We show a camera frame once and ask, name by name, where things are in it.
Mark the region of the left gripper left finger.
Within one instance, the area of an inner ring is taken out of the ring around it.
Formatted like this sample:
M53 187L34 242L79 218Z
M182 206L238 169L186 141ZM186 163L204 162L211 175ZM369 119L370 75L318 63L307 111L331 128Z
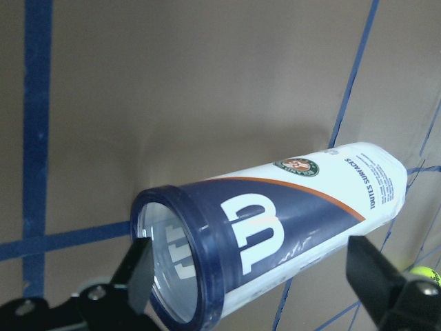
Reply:
M152 240L132 243L110 282L88 286L50 308L39 297L1 306L2 330L154 330L145 313L154 282Z

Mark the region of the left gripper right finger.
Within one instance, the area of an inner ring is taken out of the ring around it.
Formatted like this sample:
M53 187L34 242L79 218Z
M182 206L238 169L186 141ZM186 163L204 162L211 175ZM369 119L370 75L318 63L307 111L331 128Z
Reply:
M439 330L440 286L398 271L364 236L350 236L346 277L377 330Z

